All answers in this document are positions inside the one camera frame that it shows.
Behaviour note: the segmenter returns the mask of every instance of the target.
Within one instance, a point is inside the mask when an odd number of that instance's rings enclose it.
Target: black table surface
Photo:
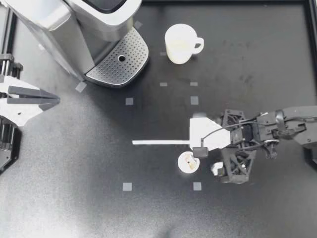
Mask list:
[[[212,158],[182,174],[177,158],[186,146],[131,143],[186,140],[195,112],[215,117],[238,109],[252,117],[315,105],[303,6],[150,4],[135,20],[150,49],[147,67],[126,88],[88,83],[82,93],[19,22],[21,79],[61,103],[21,129],[20,158],[0,176],[0,237],[316,237],[317,170],[296,142],[283,141],[275,161],[258,152],[242,185],[219,183],[208,168]],[[161,56],[164,33],[176,23],[205,39],[205,49],[184,65]],[[126,106],[131,97],[134,105]],[[123,192],[123,182],[133,190]],[[193,182],[202,191],[193,191]]]

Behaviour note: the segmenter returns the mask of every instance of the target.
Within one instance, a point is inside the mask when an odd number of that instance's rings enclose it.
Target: coffee maker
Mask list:
[[[149,49],[133,27],[142,0],[6,0],[43,47],[80,81],[123,87]]]

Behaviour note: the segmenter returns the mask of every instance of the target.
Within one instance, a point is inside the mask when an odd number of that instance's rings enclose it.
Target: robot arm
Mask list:
[[[59,104],[58,96],[0,75],[0,173],[18,155],[19,126]]]
[[[243,112],[226,110],[222,128],[230,130],[231,143],[221,150],[221,158],[211,170],[222,182],[244,183],[249,180],[258,149],[275,159],[281,139],[294,139],[308,149],[317,145],[317,106],[286,108],[249,120]],[[195,158],[208,155],[204,140],[213,133],[202,138],[200,147],[193,148]]]

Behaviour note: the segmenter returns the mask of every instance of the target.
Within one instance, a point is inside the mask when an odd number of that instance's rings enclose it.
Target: metal frame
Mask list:
[[[0,54],[11,54],[13,48],[15,27],[17,17],[13,11],[7,7],[4,21],[3,35],[1,39],[1,52]]]

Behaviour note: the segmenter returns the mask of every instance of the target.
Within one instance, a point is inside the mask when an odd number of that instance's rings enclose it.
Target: mug handle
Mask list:
[[[203,40],[203,38],[201,38],[201,37],[198,37],[197,38],[197,42],[196,42],[196,44],[200,44],[200,46],[198,47],[198,48],[194,48],[194,50],[193,50],[193,54],[199,54],[202,50],[203,50],[203,48],[204,48],[204,40]]]

